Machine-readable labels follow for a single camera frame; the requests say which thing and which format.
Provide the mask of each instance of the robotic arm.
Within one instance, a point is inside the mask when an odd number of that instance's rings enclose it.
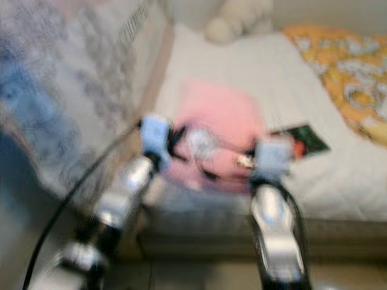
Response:
[[[142,154],[119,170],[95,213],[38,273],[29,289],[103,288],[103,277],[122,233],[133,224],[155,174],[171,161],[168,148],[172,136],[172,125],[165,119],[142,119]],[[263,289],[310,289],[305,239],[294,235],[295,227],[303,233],[301,214],[291,194],[275,181],[287,169],[288,154],[288,148],[276,143],[258,143],[254,160],[259,166],[249,180],[254,247]]]

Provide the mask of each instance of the orange patterned fabric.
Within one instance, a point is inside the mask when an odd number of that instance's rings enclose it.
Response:
[[[314,25],[284,29],[348,125],[387,146],[387,36]]]

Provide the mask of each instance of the mattress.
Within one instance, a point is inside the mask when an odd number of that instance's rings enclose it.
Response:
[[[308,123],[330,151],[292,164],[291,176],[284,184],[301,206],[309,236],[312,240],[336,236],[363,243],[367,235],[368,240],[385,240],[387,150],[348,128],[317,75],[288,38],[274,33],[218,47],[184,26],[175,29],[156,111],[176,116],[181,84],[193,77],[249,93],[269,129]],[[163,239],[171,242],[172,252],[184,243],[197,249],[199,240],[206,239],[211,240],[212,251],[226,247],[225,251],[232,253],[233,247],[250,238],[250,200],[245,196],[195,192],[157,178],[145,204],[152,219],[148,235],[143,235],[145,248],[155,253],[157,247],[164,247],[158,253],[165,253]],[[321,222],[327,226],[316,230],[313,225]],[[376,230],[369,233],[367,225],[372,223]],[[364,239],[358,235],[361,225],[368,233]],[[185,241],[176,242],[184,235]]]

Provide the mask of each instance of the wire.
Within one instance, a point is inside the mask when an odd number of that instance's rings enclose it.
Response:
[[[105,160],[105,158],[113,151],[114,148],[117,147],[118,144],[120,144],[122,141],[126,139],[129,135],[133,133],[133,131],[141,126],[141,121],[136,123],[135,126],[131,127],[127,131],[125,131],[118,139],[116,139],[101,155],[100,158],[97,159],[97,161],[85,172],[85,174],[75,183],[74,187],[68,192],[66,195],[66,198],[60,203],[57,210],[54,212],[54,215],[51,217],[51,219],[48,221],[46,227],[44,228],[41,236],[39,237],[39,240],[37,241],[34,251],[32,253],[30,263],[28,264],[27,272],[25,274],[24,283],[23,283],[23,290],[27,290],[30,283],[32,274],[34,271],[34,267],[37,261],[37,258],[39,256],[39,253],[42,249],[42,246],[50,233],[50,231],[53,229],[55,223],[57,222],[59,216],[62,214],[64,209],[68,206],[71,199],[74,197],[74,195],[78,192],[78,189],[80,186],[85,182],[85,180],[92,174],[93,171]]]

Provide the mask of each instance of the white plush toy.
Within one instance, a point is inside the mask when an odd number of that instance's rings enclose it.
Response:
[[[243,34],[261,34],[273,29],[273,0],[226,0],[206,27],[206,38],[226,44]]]

